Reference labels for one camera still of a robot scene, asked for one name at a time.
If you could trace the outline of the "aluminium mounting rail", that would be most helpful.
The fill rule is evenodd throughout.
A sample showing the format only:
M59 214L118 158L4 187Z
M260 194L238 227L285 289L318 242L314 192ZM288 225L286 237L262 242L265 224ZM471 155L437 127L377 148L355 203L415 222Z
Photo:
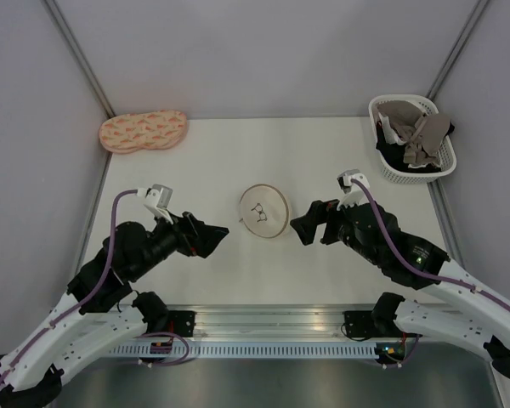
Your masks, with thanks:
M343 313L368 303L327 305L169 305L195 313L194 338L207 341L339 341Z

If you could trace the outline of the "white garment in basket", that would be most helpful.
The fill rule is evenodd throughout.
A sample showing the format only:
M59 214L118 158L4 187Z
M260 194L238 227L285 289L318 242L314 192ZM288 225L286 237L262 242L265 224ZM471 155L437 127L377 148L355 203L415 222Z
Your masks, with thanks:
M378 117L386 143L389 145L403 145L405 143L404 140L392 128L389 118L382 113L378 113Z

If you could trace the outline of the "left aluminium corner post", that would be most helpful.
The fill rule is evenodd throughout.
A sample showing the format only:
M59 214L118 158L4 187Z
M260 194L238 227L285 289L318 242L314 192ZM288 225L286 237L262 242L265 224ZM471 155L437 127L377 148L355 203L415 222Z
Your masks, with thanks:
M65 42L67 49L71 53L72 58L76 62L76 65L85 78L100 108L104 111L107 118L114 117L116 113L111 106L111 102L107 98L99 79L95 75L94 70L88 61L88 58L83 52L82 47L77 40L76 34L71 29L71 25L67 21L67 18L61 10L59 3L55 0L42 0L41 4L45 8L49 18L52 20L57 32Z

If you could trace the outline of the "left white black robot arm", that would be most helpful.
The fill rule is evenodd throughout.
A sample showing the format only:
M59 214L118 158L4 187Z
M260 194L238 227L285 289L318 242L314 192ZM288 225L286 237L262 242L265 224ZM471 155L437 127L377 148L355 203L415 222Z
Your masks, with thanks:
M137 294L119 314L112 309L133 293L134 282L174 253L207 258L229 232L190 212L170 221L160 218L153 230L133 221L114 224L95 258L69 282L31 338L0 355L0 407L44 407L115 346L163 334L169 309L154 292Z

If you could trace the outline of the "pink carrot print bra case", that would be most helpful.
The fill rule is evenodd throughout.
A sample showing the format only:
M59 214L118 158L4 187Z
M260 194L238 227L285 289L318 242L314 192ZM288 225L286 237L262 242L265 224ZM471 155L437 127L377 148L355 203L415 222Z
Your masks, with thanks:
M102 146L114 154L140 150L168 150L188 131L187 116L178 110L123 114L105 121L99 129Z

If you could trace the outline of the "white plastic basket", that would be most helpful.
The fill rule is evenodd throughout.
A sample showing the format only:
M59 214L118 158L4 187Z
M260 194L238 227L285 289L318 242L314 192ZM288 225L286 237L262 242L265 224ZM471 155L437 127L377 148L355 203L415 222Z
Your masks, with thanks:
M386 143L378 113L389 118L403 145ZM369 115L380 170L389 181L430 183L455 170L456 154L450 140L455 127L429 99L413 94L378 96L369 104Z

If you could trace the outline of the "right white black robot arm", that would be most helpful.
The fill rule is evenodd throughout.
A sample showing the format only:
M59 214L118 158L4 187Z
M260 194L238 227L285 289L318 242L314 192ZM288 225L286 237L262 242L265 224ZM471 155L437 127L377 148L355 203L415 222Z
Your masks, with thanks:
M431 312L385 292L371 312L376 333L436 337L478 355L510 379L510 300L476 279L443 249L404 232L397 218L375 201L314 201L290 225L305 246L313 243L322 226L321 244L343 243L393 283L427 293L461 313L456 318Z

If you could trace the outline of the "right aluminium corner post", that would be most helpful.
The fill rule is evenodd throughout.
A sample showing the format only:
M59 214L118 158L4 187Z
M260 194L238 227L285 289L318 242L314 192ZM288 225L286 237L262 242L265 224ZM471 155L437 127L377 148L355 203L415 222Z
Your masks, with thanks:
M462 55L463 50L468 45L475 29L485 16L485 13L491 4L491 0L477 0L475 2L473 9L469 13L464 25L456 37L456 40L451 46L449 53L446 55L444 63L439 68L436 77L425 95L427 99L435 100L438 96L440 90L445 84L445 81Z

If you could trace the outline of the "aluminium corner post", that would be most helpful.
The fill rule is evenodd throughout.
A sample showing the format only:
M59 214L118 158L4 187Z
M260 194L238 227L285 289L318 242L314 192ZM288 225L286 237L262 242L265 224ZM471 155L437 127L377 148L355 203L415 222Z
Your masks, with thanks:
M464 25L456 37L456 40L451 46L449 53L446 55L444 63L439 68L436 77L425 95L427 99L435 100L438 96L440 90L445 84L445 81L462 55L463 50L468 45L475 29L485 16L485 13L491 4L491 0L477 0L475 2L473 9L469 13Z
M104 111L107 118L114 117L116 113L111 106L111 102L107 98L99 79L95 75L94 70L88 61L88 58L83 52L82 47L77 40L76 34L71 29L71 25L67 21L67 18L61 10L59 3L55 0L42 0L41 4L45 8L49 18L52 20L57 32L65 42L67 49L71 53L72 58L76 62L76 65L85 78L100 108Z

